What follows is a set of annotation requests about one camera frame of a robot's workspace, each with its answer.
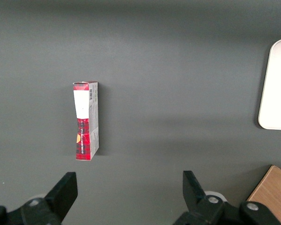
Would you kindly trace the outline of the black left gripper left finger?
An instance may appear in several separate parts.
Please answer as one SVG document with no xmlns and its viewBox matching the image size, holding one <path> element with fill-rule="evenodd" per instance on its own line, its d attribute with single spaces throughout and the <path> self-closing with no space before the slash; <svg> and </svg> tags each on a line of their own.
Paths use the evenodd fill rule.
<svg viewBox="0 0 281 225">
<path fill-rule="evenodd" d="M 35 197 L 14 211 L 0 205 L 0 225 L 60 225 L 78 196 L 75 172 L 67 172 L 44 196 Z"/>
</svg>

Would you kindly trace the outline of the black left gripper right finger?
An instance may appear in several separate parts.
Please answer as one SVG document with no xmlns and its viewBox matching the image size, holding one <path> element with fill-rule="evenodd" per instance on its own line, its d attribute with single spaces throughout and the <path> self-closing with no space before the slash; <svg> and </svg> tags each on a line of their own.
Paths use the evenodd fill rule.
<svg viewBox="0 0 281 225">
<path fill-rule="evenodd" d="M 192 171 L 183 171 L 183 197 L 188 208 L 175 225 L 280 225 L 259 202 L 245 201 L 237 208 L 220 197 L 207 195 Z"/>
</svg>

